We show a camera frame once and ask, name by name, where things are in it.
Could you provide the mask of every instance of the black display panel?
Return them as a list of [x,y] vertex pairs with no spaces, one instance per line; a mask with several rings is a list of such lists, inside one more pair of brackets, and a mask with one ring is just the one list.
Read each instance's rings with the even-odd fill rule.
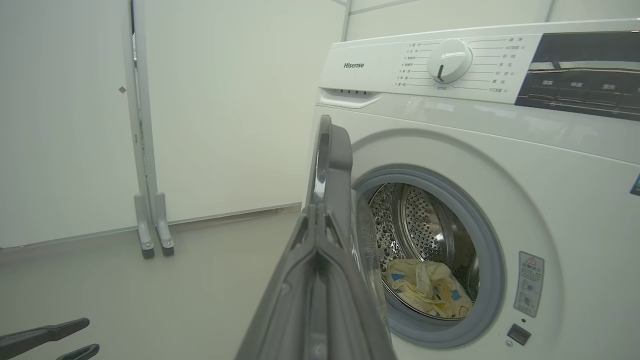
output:
[[640,121],[640,32],[544,34],[515,104]]

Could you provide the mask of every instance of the gray floor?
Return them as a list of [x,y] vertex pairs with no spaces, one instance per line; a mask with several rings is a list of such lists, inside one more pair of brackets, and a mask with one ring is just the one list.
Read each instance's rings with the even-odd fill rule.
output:
[[127,232],[0,252],[0,334],[87,317],[16,359],[232,359],[297,213],[175,225],[175,255],[144,260]]

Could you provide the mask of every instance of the laundry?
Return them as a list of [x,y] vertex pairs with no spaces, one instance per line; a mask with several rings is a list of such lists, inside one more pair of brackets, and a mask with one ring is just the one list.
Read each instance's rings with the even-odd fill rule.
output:
[[440,318],[464,318],[474,304],[443,263],[395,259],[385,274],[387,284],[416,310]]

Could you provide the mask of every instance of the control panel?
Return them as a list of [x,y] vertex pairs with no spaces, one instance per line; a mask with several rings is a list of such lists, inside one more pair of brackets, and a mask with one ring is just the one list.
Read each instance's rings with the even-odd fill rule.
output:
[[640,30],[436,40],[434,35],[334,47],[320,87],[640,120]]
[[320,87],[513,104],[541,35],[332,49]]
[[640,120],[640,32],[544,34],[515,104]]

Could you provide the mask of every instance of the washing machine door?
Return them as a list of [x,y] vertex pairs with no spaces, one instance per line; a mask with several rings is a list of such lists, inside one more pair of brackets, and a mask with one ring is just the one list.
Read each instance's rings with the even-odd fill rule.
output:
[[323,116],[303,210],[236,359],[395,359],[347,131]]

